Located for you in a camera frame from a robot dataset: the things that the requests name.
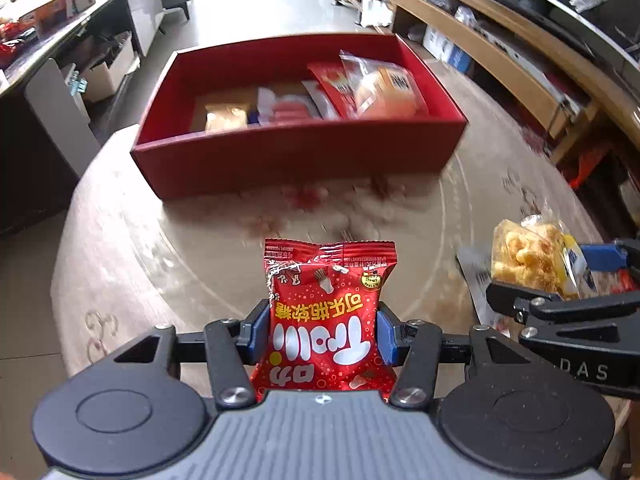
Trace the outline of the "yellow crispy snack clear bag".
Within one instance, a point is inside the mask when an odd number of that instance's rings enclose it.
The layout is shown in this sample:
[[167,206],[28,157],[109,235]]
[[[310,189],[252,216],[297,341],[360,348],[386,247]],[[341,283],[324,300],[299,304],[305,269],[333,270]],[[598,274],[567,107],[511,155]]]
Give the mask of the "yellow crispy snack clear bag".
[[553,214],[533,214],[521,223],[502,220],[492,236],[490,274],[494,281],[563,299],[598,292],[582,248]]

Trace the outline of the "silver white sachet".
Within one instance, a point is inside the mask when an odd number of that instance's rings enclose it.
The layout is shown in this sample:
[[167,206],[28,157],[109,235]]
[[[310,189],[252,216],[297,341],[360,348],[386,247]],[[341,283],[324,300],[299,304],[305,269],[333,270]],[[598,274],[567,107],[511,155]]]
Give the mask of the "silver white sachet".
[[494,330],[509,336],[506,317],[488,304],[486,289],[490,283],[490,253],[488,246],[462,246],[456,259],[466,284],[480,325],[489,325]]

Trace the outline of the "red cardboard box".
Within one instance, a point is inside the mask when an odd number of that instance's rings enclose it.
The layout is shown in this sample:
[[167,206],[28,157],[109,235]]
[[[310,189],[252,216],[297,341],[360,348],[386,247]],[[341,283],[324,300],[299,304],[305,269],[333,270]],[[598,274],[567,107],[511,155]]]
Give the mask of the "red cardboard box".
[[[342,69],[341,53],[413,76],[426,109],[410,117],[323,118],[305,82]],[[182,50],[160,76],[131,157],[161,200],[382,174],[442,170],[468,124],[397,36],[310,34]]]

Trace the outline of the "wooden tv stand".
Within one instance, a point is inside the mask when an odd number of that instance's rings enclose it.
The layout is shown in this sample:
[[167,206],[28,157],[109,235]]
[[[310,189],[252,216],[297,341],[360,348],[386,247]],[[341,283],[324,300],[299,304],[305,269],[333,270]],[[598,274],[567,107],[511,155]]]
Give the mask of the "wooden tv stand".
[[[361,0],[346,0],[361,6]],[[506,88],[572,180],[582,151],[610,146],[639,174],[639,102],[603,68],[496,0],[388,0],[390,29],[431,25]]]

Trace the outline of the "red plastic bag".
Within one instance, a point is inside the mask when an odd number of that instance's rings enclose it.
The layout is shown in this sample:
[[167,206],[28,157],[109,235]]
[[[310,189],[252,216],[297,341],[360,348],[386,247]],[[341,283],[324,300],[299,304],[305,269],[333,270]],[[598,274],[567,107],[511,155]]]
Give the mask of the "red plastic bag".
[[610,146],[597,146],[582,151],[577,159],[577,174],[570,180],[570,187],[577,191],[592,176],[593,171],[601,162],[605,162],[605,173],[613,178],[616,185],[622,184],[628,178],[628,169]]

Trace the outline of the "blue snack packet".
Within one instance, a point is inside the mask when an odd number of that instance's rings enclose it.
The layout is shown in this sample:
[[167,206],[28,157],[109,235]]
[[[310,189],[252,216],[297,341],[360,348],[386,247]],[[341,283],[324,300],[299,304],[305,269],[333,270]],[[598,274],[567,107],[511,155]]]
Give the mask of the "blue snack packet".
[[257,108],[252,108],[247,112],[247,123],[249,125],[259,125],[259,112]]

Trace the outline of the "gold foil snack packet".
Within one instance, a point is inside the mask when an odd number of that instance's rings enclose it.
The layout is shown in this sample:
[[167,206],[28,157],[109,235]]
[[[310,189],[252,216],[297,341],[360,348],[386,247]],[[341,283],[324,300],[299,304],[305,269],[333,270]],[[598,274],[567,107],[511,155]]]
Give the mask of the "gold foil snack packet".
[[205,131],[206,132],[223,132],[239,128],[244,128],[248,124],[247,104],[226,103],[226,104],[207,104]]

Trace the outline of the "white grey cabinet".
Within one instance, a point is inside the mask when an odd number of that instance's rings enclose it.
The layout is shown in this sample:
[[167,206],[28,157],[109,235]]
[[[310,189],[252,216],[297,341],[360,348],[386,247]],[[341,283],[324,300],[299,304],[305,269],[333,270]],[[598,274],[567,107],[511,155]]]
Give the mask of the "white grey cabinet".
[[66,24],[38,27],[27,47],[1,62],[1,233],[33,226],[68,206],[122,104],[129,81],[101,102],[84,100],[81,73],[101,37],[132,32],[139,61],[167,10],[190,0],[96,0]]

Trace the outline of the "sausage pack clear wrapper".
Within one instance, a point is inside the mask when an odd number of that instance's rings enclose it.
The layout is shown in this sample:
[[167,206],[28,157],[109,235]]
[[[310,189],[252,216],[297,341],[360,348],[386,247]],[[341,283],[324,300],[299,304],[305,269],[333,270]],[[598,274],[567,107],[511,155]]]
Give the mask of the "sausage pack clear wrapper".
[[321,118],[314,102],[306,96],[278,96],[273,90],[264,87],[257,91],[257,109],[261,125],[281,125]]

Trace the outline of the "red white snack packet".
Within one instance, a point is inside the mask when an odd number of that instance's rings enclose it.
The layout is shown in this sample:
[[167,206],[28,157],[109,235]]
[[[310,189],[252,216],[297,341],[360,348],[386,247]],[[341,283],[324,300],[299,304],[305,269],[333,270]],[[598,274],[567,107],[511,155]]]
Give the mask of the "red white snack packet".
[[355,119],[357,114],[354,94],[343,64],[341,62],[313,62],[309,63],[307,68],[317,79],[321,90],[337,114],[344,119]]

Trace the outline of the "blue white box on shelf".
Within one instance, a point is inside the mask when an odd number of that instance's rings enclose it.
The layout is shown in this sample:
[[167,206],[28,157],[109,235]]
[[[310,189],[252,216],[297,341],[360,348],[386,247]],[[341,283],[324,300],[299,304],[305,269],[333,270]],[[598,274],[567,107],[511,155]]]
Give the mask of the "blue white box on shelf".
[[436,58],[466,74],[473,66],[472,58],[454,44],[442,32],[431,25],[426,26],[422,46]]

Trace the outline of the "cardboard box on floor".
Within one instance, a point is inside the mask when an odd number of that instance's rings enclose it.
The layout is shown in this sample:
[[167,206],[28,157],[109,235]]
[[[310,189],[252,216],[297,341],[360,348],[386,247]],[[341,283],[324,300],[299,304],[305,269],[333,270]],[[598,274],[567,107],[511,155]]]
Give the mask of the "cardboard box on floor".
[[84,100],[101,102],[117,93],[126,75],[137,69],[139,58],[134,52],[132,32],[101,37],[96,56],[81,73],[86,82]]

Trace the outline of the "white plastic bag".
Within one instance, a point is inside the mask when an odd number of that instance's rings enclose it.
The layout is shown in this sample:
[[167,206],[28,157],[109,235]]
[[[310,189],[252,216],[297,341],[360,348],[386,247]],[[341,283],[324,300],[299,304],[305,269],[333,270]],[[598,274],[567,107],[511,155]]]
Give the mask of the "white plastic bag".
[[387,0],[361,0],[359,23],[362,27],[387,27],[392,24],[393,14]]

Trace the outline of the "red candy snack bag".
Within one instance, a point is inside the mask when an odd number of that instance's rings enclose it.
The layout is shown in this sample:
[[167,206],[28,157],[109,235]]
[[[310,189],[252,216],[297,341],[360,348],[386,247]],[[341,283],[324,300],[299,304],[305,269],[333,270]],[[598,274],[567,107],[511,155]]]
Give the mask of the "red candy snack bag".
[[250,381],[272,390],[374,390],[396,382],[376,343],[378,300],[397,264],[387,240],[319,245],[268,238],[262,257],[269,292],[266,352]]

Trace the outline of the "round bun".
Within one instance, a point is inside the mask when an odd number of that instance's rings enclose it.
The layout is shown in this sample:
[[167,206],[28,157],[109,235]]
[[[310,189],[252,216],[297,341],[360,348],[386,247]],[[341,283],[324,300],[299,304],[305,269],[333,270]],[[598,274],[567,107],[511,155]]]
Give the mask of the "round bun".
[[428,115],[418,85],[405,68],[345,51],[340,59],[352,89],[356,118],[410,119]]

